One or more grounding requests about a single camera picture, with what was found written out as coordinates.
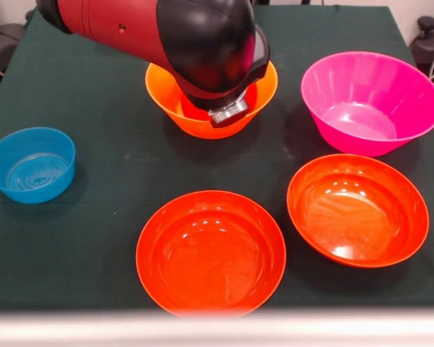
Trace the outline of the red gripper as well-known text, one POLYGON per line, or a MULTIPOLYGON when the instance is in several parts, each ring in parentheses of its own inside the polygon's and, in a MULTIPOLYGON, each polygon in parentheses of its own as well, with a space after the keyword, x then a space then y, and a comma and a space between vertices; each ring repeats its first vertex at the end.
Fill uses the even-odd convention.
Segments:
POLYGON ((213 128, 223 128, 238 122, 243 119, 248 113, 248 110, 236 111, 211 111, 210 123, 213 128))

